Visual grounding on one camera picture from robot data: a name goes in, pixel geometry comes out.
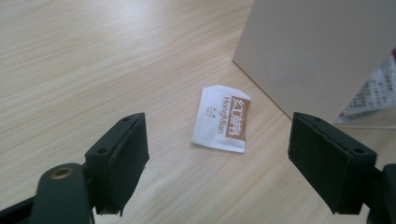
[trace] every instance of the tea bag packet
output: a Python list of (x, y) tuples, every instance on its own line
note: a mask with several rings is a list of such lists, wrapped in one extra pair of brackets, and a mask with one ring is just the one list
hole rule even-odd
[(204, 88), (191, 141), (244, 153), (249, 103), (250, 97), (240, 90), (220, 85)]

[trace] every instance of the white paper packet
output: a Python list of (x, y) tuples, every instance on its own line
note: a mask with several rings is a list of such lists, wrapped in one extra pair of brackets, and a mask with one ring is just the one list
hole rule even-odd
[(250, 97), (240, 90), (220, 85), (204, 88), (191, 141), (244, 153), (249, 103)]
[(338, 123), (370, 115), (370, 112), (396, 106), (396, 49), (375, 70), (374, 75), (344, 109)]

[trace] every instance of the brown label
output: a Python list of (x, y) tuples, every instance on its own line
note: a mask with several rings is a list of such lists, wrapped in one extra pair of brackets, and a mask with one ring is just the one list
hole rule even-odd
[(239, 97), (231, 98), (226, 137), (245, 141), (245, 123), (249, 103), (249, 100)]

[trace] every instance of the white box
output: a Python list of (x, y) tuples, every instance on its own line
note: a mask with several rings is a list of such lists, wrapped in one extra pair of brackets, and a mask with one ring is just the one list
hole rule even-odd
[[(288, 116), (334, 123), (395, 47), (394, 0), (256, 0), (233, 61)], [(396, 127), (395, 111), (353, 125)]]

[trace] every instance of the wooden table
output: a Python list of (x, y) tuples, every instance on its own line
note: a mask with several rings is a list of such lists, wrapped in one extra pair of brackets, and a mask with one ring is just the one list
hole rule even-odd
[[(123, 217), (97, 223), (365, 223), (333, 216), (289, 161), (290, 119), (232, 62), (252, 0), (0, 2), (0, 209), (146, 112), (150, 160)], [(247, 152), (199, 147), (203, 87), (251, 98)], [(393, 131), (347, 130), (395, 161)]]

